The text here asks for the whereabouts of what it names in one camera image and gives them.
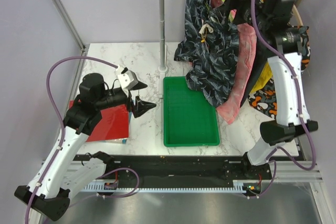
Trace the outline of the dark patterned shorts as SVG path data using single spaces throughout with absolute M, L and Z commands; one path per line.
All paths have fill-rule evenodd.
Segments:
M 235 82 L 239 53 L 237 25 L 212 7 L 211 0 L 186 0 L 184 35 L 174 60 L 192 64 L 185 77 L 188 88 L 202 92 L 214 107 L 224 104 Z

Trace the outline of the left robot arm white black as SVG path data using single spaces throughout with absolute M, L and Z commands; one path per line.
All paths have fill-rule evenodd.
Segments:
M 147 87 L 133 71 L 119 67 L 116 74 L 120 85 L 118 88 L 109 88 L 99 73 L 83 77 L 79 94 L 61 120 L 60 136 L 46 161 L 28 185 L 18 186 L 14 192 L 15 197 L 29 209 L 57 221 L 65 214 L 74 196 L 92 180 L 103 175 L 112 157 L 97 152 L 87 164 L 65 178 L 78 150 L 102 120 L 102 110 L 125 105 L 127 111 L 138 118 L 155 108 L 154 103 L 142 101 L 139 96 L 131 96 L 131 91 Z

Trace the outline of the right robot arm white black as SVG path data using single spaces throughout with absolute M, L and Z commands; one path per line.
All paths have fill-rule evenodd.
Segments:
M 236 10 L 234 24 L 253 26 L 275 85 L 276 119 L 260 125 L 260 139 L 243 155 L 246 169 L 266 164 L 286 143 L 301 135 L 311 138 L 318 130 L 303 93 L 301 36 L 299 29 L 289 24 L 293 6 L 294 0 L 225 0 L 218 9 L 225 18 Z

